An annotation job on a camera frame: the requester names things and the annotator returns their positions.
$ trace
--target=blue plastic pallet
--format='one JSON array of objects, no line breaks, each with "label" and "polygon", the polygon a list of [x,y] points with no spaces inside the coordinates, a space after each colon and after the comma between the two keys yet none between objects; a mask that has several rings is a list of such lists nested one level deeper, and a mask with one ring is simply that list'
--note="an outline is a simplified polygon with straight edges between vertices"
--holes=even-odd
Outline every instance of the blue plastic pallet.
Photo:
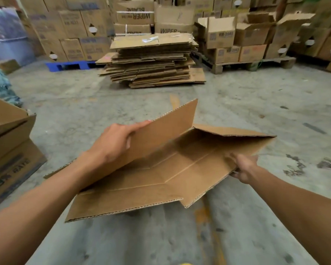
[{"label": "blue plastic pallet", "polygon": [[79,65],[80,70],[90,70],[91,67],[89,64],[95,64],[95,61],[70,61],[70,62],[46,62],[49,71],[51,72],[60,72],[65,70],[66,66],[70,65]]}]

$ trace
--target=teal cloth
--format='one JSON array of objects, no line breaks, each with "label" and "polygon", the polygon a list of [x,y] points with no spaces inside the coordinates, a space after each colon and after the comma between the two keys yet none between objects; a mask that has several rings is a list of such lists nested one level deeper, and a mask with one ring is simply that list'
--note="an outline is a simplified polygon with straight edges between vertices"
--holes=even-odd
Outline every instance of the teal cloth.
[{"label": "teal cloth", "polygon": [[11,103],[17,107],[22,107],[23,102],[16,95],[16,93],[11,89],[10,80],[7,76],[0,70],[0,98],[8,103]]}]

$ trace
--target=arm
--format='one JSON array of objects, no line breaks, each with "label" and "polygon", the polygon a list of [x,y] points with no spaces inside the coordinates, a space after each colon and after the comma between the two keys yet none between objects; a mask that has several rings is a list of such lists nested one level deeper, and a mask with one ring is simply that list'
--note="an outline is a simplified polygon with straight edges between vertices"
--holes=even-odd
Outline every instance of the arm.
[{"label": "arm", "polygon": [[93,172],[127,150],[130,134],[149,123],[111,125],[72,164],[0,211],[0,264],[25,264]]},{"label": "arm", "polygon": [[321,265],[331,265],[331,199],[291,185],[256,164],[257,158],[232,154],[240,172],[283,225]]}]

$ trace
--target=concrete floor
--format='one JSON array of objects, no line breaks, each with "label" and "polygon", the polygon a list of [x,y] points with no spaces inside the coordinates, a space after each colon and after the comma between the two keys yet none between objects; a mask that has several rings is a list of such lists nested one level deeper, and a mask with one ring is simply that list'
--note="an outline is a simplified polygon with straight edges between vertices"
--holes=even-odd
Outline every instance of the concrete floor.
[{"label": "concrete floor", "polygon": [[[182,103],[199,98],[196,123],[278,135],[259,164],[331,198],[330,73],[299,65],[207,72],[205,85],[149,89],[120,87],[97,74],[50,73],[39,61],[9,76],[26,107],[38,114],[31,138],[48,162],[0,209],[88,149],[111,123],[153,119],[171,110],[170,93]],[[208,197],[229,265],[316,264],[250,186],[226,178]],[[193,210],[178,202],[64,224],[67,210],[28,264],[208,264]]]}]

